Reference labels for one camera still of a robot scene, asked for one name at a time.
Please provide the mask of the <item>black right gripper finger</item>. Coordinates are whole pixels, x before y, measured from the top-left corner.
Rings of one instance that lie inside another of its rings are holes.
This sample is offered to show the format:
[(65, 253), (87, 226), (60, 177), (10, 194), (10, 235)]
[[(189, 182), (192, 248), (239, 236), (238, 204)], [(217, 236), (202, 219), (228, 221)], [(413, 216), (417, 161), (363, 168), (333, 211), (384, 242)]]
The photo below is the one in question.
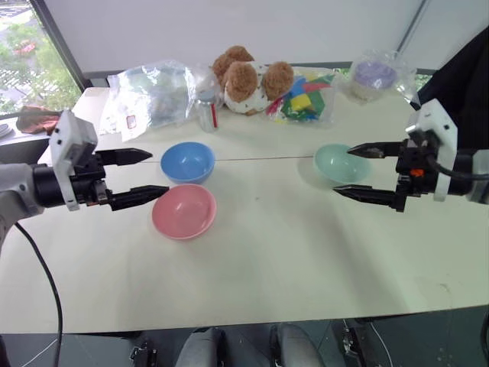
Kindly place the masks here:
[(347, 153), (367, 159), (384, 159), (387, 157), (397, 157), (401, 145), (400, 141), (363, 143), (349, 148)]
[(362, 203), (370, 203), (395, 208), (396, 194), (392, 190), (379, 190), (366, 185), (342, 185), (333, 190), (342, 196)]

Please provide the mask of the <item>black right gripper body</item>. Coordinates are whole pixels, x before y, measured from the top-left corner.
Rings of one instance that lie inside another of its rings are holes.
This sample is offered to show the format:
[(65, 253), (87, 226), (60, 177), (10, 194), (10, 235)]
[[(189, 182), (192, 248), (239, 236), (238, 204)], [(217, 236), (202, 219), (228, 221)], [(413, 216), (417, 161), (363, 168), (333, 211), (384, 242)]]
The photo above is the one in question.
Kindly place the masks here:
[(433, 133), (421, 133), (413, 141), (405, 139), (400, 145), (396, 164), (398, 173), (394, 195), (394, 209), (404, 211), (409, 196), (420, 197), (433, 193), (438, 172), (431, 167), (427, 158), (436, 158), (439, 140)]

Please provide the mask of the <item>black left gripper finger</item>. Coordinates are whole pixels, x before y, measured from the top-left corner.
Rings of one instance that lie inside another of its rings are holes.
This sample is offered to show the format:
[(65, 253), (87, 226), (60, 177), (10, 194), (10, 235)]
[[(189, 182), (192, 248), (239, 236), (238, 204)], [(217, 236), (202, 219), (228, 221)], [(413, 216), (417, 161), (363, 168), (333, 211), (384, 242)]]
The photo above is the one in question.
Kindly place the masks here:
[(132, 165), (153, 157), (152, 153), (138, 148), (103, 150), (97, 151), (96, 155), (100, 158), (104, 166)]
[(131, 188), (124, 193), (113, 193), (108, 190), (108, 205), (112, 211), (144, 205), (163, 196), (169, 189), (169, 187), (147, 185)]

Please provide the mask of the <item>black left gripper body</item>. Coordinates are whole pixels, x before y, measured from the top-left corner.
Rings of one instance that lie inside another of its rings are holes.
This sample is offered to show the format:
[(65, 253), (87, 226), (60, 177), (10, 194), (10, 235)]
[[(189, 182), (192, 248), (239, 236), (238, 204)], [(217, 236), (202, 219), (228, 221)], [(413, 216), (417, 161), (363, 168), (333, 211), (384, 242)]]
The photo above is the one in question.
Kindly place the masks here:
[(110, 194), (105, 183), (104, 166), (111, 164), (114, 164), (113, 151), (96, 151), (75, 166), (70, 182), (78, 204), (108, 204)]

